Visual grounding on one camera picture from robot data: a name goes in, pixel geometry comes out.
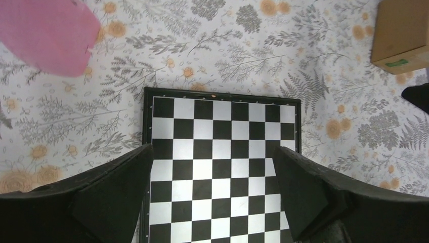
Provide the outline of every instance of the pink towel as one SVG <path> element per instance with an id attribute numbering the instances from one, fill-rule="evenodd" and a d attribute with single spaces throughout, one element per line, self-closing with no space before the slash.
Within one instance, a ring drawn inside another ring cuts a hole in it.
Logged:
<path id="1" fill-rule="evenodd" d="M 42 71 L 83 74 L 100 22 L 80 0 L 1 0 L 0 41 Z"/>

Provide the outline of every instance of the orange flower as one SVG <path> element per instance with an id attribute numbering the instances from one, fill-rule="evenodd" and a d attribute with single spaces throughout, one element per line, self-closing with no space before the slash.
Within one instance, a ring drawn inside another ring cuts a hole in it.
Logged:
<path id="1" fill-rule="evenodd" d="M 414 72 L 413 72 L 413 71 L 411 71 L 411 72 L 406 72 L 406 73 L 405 73 L 405 76 L 406 76 L 407 78 L 413 78 L 413 77 L 414 77 Z"/>
<path id="2" fill-rule="evenodd" d="M 365 31 L 360 25 L 355 25 L 352 28 L 353 36 L 356 40 L 361 41 L 365 38 Z"/>
<path id="3" fill-rule="evenodd" d="M 0 180 L 0 193 L 13 191 L 29 192 L 32 190 L 31 175 L 24 171 L 10 171 Z"/>
<path id="4" fill-rule="evenodd" d="M 47 185 L 59 180 L 61 170 L 55 166 L 42 167 L 37 172 L 37 182 L 40 185 Z"/>
<path id="5" fill-rule="evenodd" d="M 262 0 L 261 11 L 267 16 L 274 16 L 277 14 L 276 3 L 273 0 Z"/>
<path id="6" fill-rule="evenodd" d="M 167 59 L 167 65 L 169 68 L 173 68 L 175 66 L 174 60 L 172 58 Z"/>
<path id="7" fill-rule="evenodd" d="M 282 14 L 289 14 L 290 13 L 290 4 L 288 2 L 281 2 L 279 5 L 277 5 L 277 9 Z"/>
<path id="8" fill-rule="evenodd" d="M 112 2 L 108 2 L 104 5 L 104 12 L 108 14 L 112 14 L 116 11 L 116 4 Z"/>
<path id="9" fill-rule="evenodd" d="M 101 27 L 97 34 L 96 43 L 100 43 L 104 40 L 104 36 L 106 35 L 106 31 Z"/>
<path id="10" fill-rule="evenodd" d="M 380 183 L 379 187 L 384 188 L 384 189 L 387 189 L 387 190 L 390 190 L 390 188 L 391 188 L 391 186 L 390 186 L 389 182 L 387 182 L 387 181 L 382 181 L 382 182 Z"/>
<path id="11" fill-rule="evenodd" d="M 337 120 L 330 120 L 326 124 L 326 134 L 330 139 L 337 139 L 341 135 L 341 125 Z"/>
<path id="12" fill-rule="evenodd" d="M 399 187 L 399 179 L 398 178 L 393 178 L 391 181 L 391 185 L 392 185 L 392 189 L 398 189 Z"/>
<path id="13" fill-rule="evenodd" d="M 194 70 L 192 69 L 192 67 L 187 67 L 185 68 L 185 70 L 183 70 L 183 76 L 185 76 L 186 78 L 192 77 L 193 75 L 194 75 Z"/>
<path id="14" fill-rule="evenodd" d="M 346 110 L 346 108 L 344 107 L 344 105 L 338 106 L 338 109 L 337 109 L 338 113 L 343 114 L 345 110 Z"/>
<path id="15" fill-rule="evenodd" d="M 32 148 L 31 157 L 33 157 L 33 159 L 43 158 L 46 155 L 46 152 L 47 152 L 47 149 L 45 146 L 38 145 Z"/>
<path id="16" fill-rule="evenodd" d="M 121 22 L 111 22 L 108 27 L 108 32 L 114 37 L 122 37 L 125 35 L 125 25 Z"/>
<path id="17" fill-rule="evenodd" d="M 393 165 L 389 166 L 389 173 L 393 173 L 395 171 L 395 167 Z"/>
<path id="18" fill-rule="evenodd" d="M 348 118 L 344 118 L 343 120 L 341 120 L 341 129 L 343 129 L 344 131 L 347 131 L 351 127 L 352 127 L 352 120 Z"/>
<path id="19" fill-rule="evenodd" d="M 191 90 L 195 91 L 206 91 L 205 84 L 202 83 L 195 83 L 191 86 Z"/>
<path id="20" fill-rule="evenodd" d="M 403 74 L 396 75 L 396 83 L 399 85 L 404 85 L 407 81 L 407 78 Z"/>
<path id="21" fill-rule="evenodd" d="M 365 27 L 365 32 L 368 36 L 374 35 L 374 27 L 368 25 Z"/>

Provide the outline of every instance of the chessboard border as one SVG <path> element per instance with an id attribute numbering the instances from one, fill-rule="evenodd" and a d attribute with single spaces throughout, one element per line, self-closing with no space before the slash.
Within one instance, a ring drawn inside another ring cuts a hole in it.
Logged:
<path id="1" fill-rule="evenodd" d="M 298 153 L 301 153 L 301 100 L 269 96 L 254 96 L 145 87 L 143 101 L 143 144 L 150 142 L 152 139 L 152 133 L 149 131 L 149 127 L 152 126 L 152 116 L 150 115 L 149 111 L 152 110 L 153 97 L 190 98 L 213 101 L 293 105 L 295 106 L 296 151 Z M 142 203 L 142 209 L 140 210 L 139 243 L 149 243 L 149 217 L 147 217 L 149 214 L 149 200 L 150 197 L 145 196 L 145 199 Z"/>

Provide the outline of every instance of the floral wallpaper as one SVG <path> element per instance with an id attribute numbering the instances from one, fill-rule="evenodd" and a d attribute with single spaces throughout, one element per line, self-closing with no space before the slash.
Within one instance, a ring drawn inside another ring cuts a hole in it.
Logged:
<path id="1" fill-rule="evenodd" d="M 102 28 L 84 73 L 0 46 L 0 193 L 30 191 L 141 144 L 143 87 L 302 100 L 303 155 L 429 195 L 428 116 L 401 98 L 423 70 L 369 62 L 378 0 L 85 0 Z"/>

